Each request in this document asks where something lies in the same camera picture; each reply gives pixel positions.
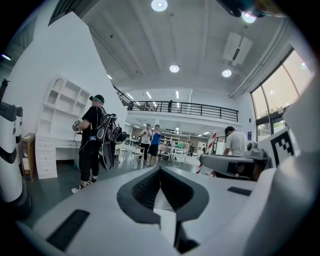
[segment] red and white pole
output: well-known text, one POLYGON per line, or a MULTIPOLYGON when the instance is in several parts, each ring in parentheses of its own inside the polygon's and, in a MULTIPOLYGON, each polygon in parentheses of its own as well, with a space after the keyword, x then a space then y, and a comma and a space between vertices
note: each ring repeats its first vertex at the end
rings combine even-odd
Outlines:
MULTIPOLYGON (((209 145, 208 145, 208 147, 207 147, 207 149, 206 149, 206 151, 205 151, 205 154, 206 154, 206 155, 209 154, 209 152, 212 151, 212 147, 213 147, 213 145, 214 145, 214 141, 215 141, 216 135, 217 135, 216 132, 212 135, 211 140, 210 140, 210 143, 209 143, 209 145)), ((199 174, 199 173, 200 173, 202 166, 203 166, 203 164, 200 163, 200 165, 199 165, 199 167, 198 167, 198 171, 196 172, 196 174, 199 174)))

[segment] man in blue shirt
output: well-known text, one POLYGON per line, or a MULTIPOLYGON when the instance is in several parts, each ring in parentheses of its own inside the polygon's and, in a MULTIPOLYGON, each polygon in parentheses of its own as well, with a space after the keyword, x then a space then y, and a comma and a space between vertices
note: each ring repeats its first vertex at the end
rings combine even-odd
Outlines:
POLYGON ((161 131, 160 125, 156 124, 154 126, 154 134, 151 141, 151 145, 149 147, 150 160, 147 164, 148 166, 153 162, 153 158, 155 158, 155 165, 158 164, 158 147, 161 141, 161 131))

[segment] black cap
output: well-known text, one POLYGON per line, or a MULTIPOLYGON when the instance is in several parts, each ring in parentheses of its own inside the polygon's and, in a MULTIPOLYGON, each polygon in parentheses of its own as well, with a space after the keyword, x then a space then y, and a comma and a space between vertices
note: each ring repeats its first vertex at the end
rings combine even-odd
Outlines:
POLYGON ((101 101, 101 102, 102 102, 102 104, 104 104, 104 103, 105 103, 105 98, 104 98, 102 95, 100 95, 100 94, 97 94, 97 95, 96 95, 96 96, 94 96, 93 98, 98 99, 99 101, 101 101))

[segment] white bookshelf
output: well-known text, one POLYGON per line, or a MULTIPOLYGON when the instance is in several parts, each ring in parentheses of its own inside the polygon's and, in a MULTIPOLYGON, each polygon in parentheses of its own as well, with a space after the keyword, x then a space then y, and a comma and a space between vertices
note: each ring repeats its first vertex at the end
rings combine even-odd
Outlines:
POLYGON ((37 133, 49 135, 65 128, 70 130, 84 114, 89 97, 87 91, 71 81, 61 76, 55 78, 42 106, 37 133))

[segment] blue t-shirt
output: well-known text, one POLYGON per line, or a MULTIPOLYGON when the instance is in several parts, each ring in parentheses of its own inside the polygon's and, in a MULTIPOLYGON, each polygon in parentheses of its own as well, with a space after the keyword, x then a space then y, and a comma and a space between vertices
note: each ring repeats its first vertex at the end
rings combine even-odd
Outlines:
POLYGON ((151 144, 152 145, 159 145, 161 141, 161 134, 159 135, 158 133, 154 133, 151 144))

